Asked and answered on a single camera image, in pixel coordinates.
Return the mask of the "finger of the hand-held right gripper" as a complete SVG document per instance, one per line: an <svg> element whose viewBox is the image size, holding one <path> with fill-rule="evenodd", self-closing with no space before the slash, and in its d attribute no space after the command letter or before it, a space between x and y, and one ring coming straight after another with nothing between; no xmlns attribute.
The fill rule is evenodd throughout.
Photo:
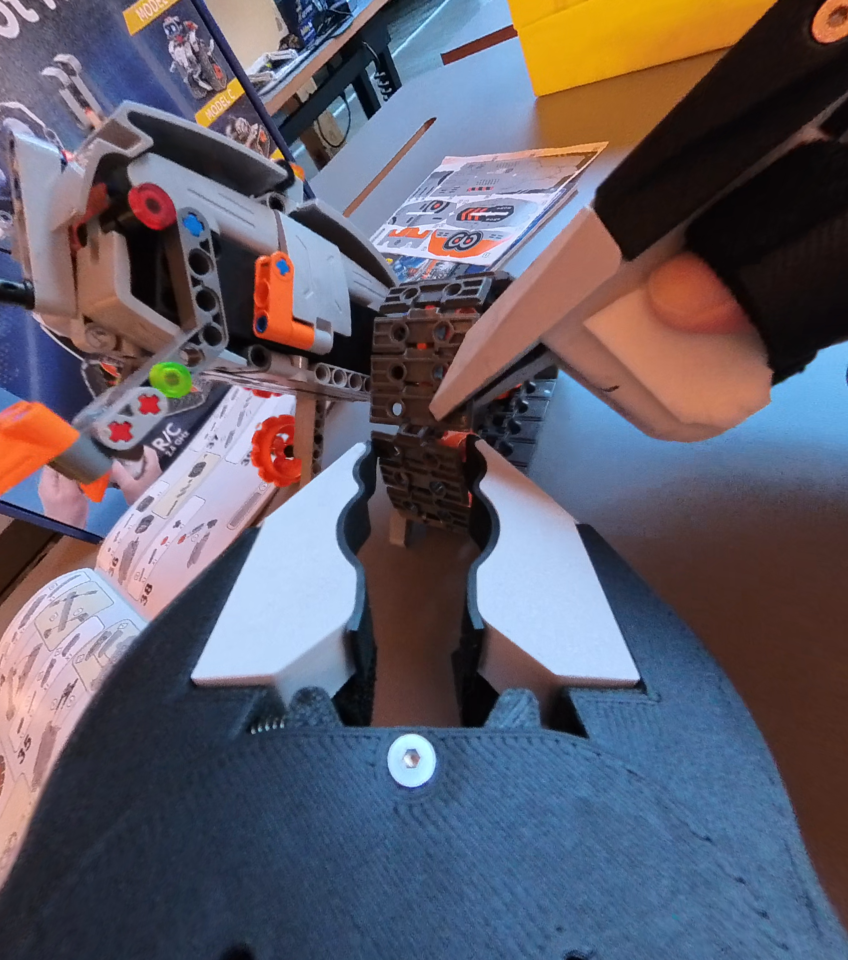
<svg viewBox="0 0 848 960"><path fill-rule="evenodd" d="M491 386L621 263L621 250L595 210L580 210L467 332L430 413L446 420Z"/></svg>
<svg viewBox="0 0 848 960"><path fill-rule="evenodd" d="M462 358L461 363L465 366L465 372L469 378L479 378L476 389L472 390L461 404L461 410L465 413L473 413L475 410L487 406L498 396L506 394L528 380L541 376L542 372L550 368L556 369L555 355L542 342L496 372L480 373L478 371L478 361L473 357L466 361Z"/></svg>

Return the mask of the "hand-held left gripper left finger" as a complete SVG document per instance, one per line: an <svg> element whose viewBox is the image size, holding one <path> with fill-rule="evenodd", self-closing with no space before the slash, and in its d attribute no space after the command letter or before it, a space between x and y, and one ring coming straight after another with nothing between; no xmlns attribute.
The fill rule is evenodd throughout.
<svg viewBox="0 0 848 960"><path fill-rule="evenodd" d="M289 705L320 688L343 723L372 719L377 648L360 548L377 481L368 442L351 447L262 523L192 680L269 687Z"/></svg>

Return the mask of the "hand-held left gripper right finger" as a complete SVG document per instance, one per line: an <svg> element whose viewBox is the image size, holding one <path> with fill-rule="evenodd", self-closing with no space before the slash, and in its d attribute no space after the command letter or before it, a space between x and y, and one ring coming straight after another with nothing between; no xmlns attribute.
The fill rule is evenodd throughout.
<svg viewBox="0 0 848 960"><path fill-rule="evenodd" d="M508 690L527 690L545 721L574 726L571 690L637 691L641 675L570 513L481 439L469 439L467 575L455 651L466 727Z"/></svg>

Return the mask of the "dark grey toy track belt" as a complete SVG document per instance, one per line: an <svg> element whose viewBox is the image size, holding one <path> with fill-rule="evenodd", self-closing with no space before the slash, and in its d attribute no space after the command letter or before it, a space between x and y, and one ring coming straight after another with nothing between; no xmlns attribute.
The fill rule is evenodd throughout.
<svg viewBox="0 0 848 960"><path fill-rule="evenodd" d="M557 384L556 367L540 367L485 404L443 420L430 402L450 372L465 335L512 278L484 271L393 288L374 321L370 420L382 481L402 521L467 533L472 495L466 438L474 434L526 473Z"/></svg>

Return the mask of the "grey orange block toy robot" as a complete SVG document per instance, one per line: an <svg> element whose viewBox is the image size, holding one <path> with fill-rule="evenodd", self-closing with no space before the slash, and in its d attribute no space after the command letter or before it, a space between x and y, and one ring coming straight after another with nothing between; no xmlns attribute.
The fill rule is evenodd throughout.
<svg viewBox="0 0 848 960"><path fill-rule="evenodd" d="M124 102L73 153L9 137L13 255L0 303L36 314L103 375L72 417L0 413L0 498L46 466L100 500L208 381L367 400L393 270L293 169Z"/></svg>

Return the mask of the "grey desk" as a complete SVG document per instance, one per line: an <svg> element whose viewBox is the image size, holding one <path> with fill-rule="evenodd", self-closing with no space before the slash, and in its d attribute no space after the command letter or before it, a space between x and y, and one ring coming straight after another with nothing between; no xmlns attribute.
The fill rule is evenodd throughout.
<svg viewBox="0 0 848 960"><path fill-rule="evenodd" d="M815 355L771 401L797 397ZM562 452L559 481L665 533L653 586L722 617L775 675L783 642L848 657L821 581L848 536L825 494L781 487L814 420L747 470L673 479L625 421L622 453ZM648 440L629 440L637 429ZM666 440L674 443L698 441ZM140 633L81 714L0 877L0 958L848 958L774 758L697 637L590 525L577 524L641 675L570 691L574 726L506 691L482 726L350 726L309 687L191 674L260 527Z"/></svg>

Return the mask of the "person's right hand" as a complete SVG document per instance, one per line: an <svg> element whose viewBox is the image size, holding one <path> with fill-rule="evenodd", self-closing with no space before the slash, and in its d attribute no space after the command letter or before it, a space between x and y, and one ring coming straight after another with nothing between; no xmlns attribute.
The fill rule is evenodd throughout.
<svg viewBox="0 0 848 960"><path fill-rule="evenodd" d="M681 253L658 267L646 282L658 320L695 334L738 334L753 330L732 293L700 258Z"/></svg>

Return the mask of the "sticker sheet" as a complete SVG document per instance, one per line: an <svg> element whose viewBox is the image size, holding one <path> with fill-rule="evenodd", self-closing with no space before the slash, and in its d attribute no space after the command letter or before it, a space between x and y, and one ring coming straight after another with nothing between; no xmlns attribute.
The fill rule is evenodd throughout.
<svg viewBox="0 0 848 960"><path fill-rule="evenodd" d="M372 242L384 258L453 260L460 266L451 279L500 268L574 197L579 178L607 145L448 156Z"/></svg>

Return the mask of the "open instruction booklet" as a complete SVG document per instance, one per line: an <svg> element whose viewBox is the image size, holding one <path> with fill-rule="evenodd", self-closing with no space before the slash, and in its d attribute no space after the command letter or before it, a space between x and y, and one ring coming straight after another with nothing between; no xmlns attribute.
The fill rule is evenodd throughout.
<svg viewBox="0 0 848 960"><path fill-rule="evenodd" d="M43 586L0 638L0 878L94 694L272 498L251 463L252 438L294 406L288 395L228 390L190 447L108 534L94 566Z"/></svg>

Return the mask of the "yellow storage bin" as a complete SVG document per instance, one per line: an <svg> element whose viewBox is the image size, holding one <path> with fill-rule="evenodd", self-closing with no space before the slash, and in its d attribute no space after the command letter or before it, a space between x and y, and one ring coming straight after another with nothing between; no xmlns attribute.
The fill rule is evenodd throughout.
<svg viewBox="0 0 848 960"><path fill-rule="evenodd" d="M536 96L734 45L771 1L509 1Z"/></svg>

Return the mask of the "background work table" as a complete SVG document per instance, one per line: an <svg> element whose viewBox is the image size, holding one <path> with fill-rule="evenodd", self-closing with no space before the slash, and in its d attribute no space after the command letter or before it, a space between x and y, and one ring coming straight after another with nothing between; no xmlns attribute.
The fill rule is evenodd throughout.
<svg viewBox="0 0 848 960"><path fill-rule="evenodd" d="M246 68L290 144L317 169L348 140L351 99L371 118L402 85L384 1L271 2L279 38Z"/></svg>

